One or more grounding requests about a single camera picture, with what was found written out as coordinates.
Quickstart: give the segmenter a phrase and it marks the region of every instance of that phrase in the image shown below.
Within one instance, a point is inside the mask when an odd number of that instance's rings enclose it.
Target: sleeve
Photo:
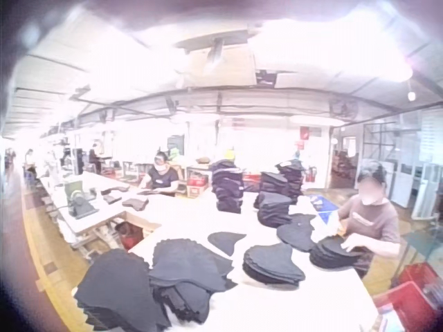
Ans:
[[[177,171],[175,170],[175,169],[173,169],[172,167],[170,168],[172,171],[171,171],[171,175],[170,175],[170,180],[171,180],[171,182],[174,182],[174,181],[178,181],[179,180],[179,174],[177,173]]]
[[[351,197],[350,199],[347,200],[347,202],[345,203],[345,205],[342,205],[339,209],[338,209],[338,217],[339,219],[346,219],[349,217],[349,213],[351,212],[351,207],[352,204],[354,204],[355,198],[357,195],[354,195],[353,197]]]
[[[154,173],[154,166],[152,166],[152,167],[150,168],[150,170],[147,171],[147,175],[149,175],[150,178],[152,178],[152,174],[153,174],[153,173]]]
[[[387,218],[381,229],[381,241],[400,243],[399,217],[397,213]]]

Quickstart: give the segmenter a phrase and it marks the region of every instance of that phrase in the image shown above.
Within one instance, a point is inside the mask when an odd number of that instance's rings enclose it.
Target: window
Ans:
[[[343,150],[347,151],[347,156],[352,158],[356,155],[356,138],[355,136],[343,137]]]

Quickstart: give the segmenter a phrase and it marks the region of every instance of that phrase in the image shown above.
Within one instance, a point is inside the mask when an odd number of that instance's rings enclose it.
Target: yellow floor line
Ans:
[[[63,323],[66,325],[69,331],[71,332],[77,332],[78,331],[78,322],[76,322],[69,312],[65,309],[65,305],[63,301],[59,298],[57,295],[57,291],[53,287],[51,281],[49,280],[48,276],[44,272],[43,265],[40,264],[39,260],[39,254],[37,251],[37,247],[35,245],[33,235],[30,229],[30,222],[33,222],[30,220],[29,212],[26,211],[26,205],[24,200],[24,195],[21,195],[21,212],[23,214],[23,222],[24,222],[24,229],[26,234],[26,239],[28,240],[28,246],[30,255],[33,258],[33,263],[35,266],[35,269],[37,270],[37,274],[39,275],[39,282],[42,286],[42,288],[46,291],[46,294],[49,297],[49,300],[54,306],[55,311],[62,319]]]

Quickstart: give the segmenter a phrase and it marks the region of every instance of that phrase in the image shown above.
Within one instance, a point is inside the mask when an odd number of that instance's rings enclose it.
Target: red sign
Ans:
[[[309,127],[300,127],[300,139],[309,140]]]

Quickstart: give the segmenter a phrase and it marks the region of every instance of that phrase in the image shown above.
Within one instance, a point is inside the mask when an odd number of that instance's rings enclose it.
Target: face mask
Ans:
[[[360,196],[363,205],[371,205],[377,201],[373,196]]]
[[[157,165],[157,164],[154,164],[154,167],[155,167],[155,169],[156,169],[157,171],[161,172],[161,171],[164,171],[164,170],[166,169],[166,164],[164,164],[164,165]]]

